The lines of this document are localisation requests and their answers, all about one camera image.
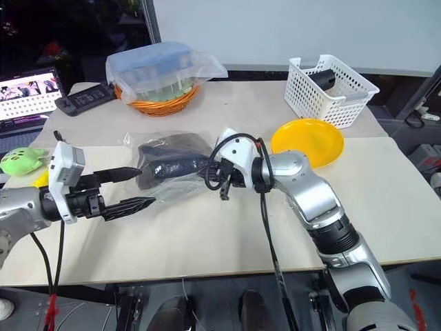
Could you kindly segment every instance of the green plush toy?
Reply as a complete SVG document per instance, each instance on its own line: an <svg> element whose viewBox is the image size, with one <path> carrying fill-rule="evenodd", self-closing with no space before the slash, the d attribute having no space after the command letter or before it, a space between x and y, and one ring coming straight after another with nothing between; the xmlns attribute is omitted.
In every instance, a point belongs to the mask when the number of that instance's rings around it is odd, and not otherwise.
<svg viewBox="0 0 441 331"><path fill-rule="evenodd" d="M38 148L16 148L2 158L0 168L11 176L23 176L43 165L40 159L44 154L45 151Z"/></svg>

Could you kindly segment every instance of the yellow object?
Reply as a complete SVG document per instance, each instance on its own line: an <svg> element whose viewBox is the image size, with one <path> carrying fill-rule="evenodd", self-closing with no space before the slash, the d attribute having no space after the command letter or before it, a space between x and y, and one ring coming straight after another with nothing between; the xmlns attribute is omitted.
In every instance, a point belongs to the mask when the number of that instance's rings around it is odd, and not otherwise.
<svg viewBox="0 0 441 331"><path fill-rule="evenodd" d="M323 167L342 154L345 138L335 126L319 119L298 119L281 126L271 140L274 154L299 150L311 167Z"/></svg>
<svg viewBox="0 0 441 331"><path fill-rule="evenodd" d="M33 184L36 188L49 185L49 170L46 170Z"/></svg>
<svg viewBox="0 0 441 331"><path fill-rule="evenodd" d="M188 93L169 101L134 101L129 103L130 106L143 114L150 116L167 116L180 112L192 100L194 95L199 91L199 86L194 86ZM115 86L115 95L121 99L121 89Z"/></svg>

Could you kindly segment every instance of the white cable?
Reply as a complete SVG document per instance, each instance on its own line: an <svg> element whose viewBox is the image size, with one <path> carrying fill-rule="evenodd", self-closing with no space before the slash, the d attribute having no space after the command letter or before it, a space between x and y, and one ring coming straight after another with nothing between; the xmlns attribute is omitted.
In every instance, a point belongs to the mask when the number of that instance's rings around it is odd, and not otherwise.
<svg viewBox="0 0 441 331"><path fill-rule="evenodd" d="M105 325L107 324L107 320L109 319L110 312L112 311L112 308L113 307L110 307L109 312L107 313L107 316L105 317L103 328L101 329L101 331L104 331L104 329L105 329Z"/></svg>
<svg viewBox="0 0 441 331"><path fill-rule="evenodd" d="M77 307L75 307L74 309L72 309L71 311L68 312L68 314L65 316L65 318L60 322L60 324L58 324L58 327L56 328L55 331L59 331L61 326L63 325L63 323L66 321L66 319L68 319L68 317L78 308L80 308L81 306L85 305L85 302L80 303Z"/></svg>
<svg viewBox="0 0 441 331"><path fill-rule="evenodd" d="M182 277L182 289L184 291L184 297L188 301L187 290L185 289L185 284L184 284L184 277ZM194 310L192 310L192 314L193 314L194 318L198 321L199 325L202 326L202 329L204 329L204 331L208 331L208 329L205 327L205 325L203 325L203 323L196 316L196 313L194 312Z"/></svg>

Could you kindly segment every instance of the robotic arm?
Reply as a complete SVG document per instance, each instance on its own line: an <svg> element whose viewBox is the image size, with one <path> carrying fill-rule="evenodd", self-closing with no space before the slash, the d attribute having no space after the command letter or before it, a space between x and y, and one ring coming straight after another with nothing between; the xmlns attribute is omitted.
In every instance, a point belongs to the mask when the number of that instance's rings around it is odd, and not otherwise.
<svg viewBox="0 0 441 331"><path fill-rule="evenodd" d="M18 240L54 221L72 224L77 217L97 216L111 221L134 214L156 200L134 197L106 206L99 192L101 184L127 181L141 171L115 168L81 176L84 166L83 151L59 141L49 165L49 186L0 190L0 268Z"/></svg>
<svg viewBox="0 0 441 331"><path fill-rule="evenodd" d="M233 134L236 133L228 129L218 143ZM225 192L230 184L255 188L271 183L269 166L249 139L228 141L218 152L222 158L220 169L211 172L221 174L212 177L222 182L221 198L227 199ZM338 309L349 312L347 329L417 330L410 318L390 302L391 288L384 271L350 223L331 186L314 174L306 155L294 151L273 154L269 155L269 162L273 188L287 195L291 208L316 244L318 256L326 266L325 280L331 298Z"/></svg>

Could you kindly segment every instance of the laptop screen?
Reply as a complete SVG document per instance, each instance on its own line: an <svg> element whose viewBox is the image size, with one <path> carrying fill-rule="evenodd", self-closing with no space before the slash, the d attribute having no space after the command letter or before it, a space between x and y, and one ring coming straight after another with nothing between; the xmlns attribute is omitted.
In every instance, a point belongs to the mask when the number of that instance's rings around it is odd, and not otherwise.
<svg viewBox="0 0 441 331"><path fill-rule="evenodd" d="M47 118L55 110L62 88L55 68L27 72L0 80L0 122L15 125Z"/></svg>

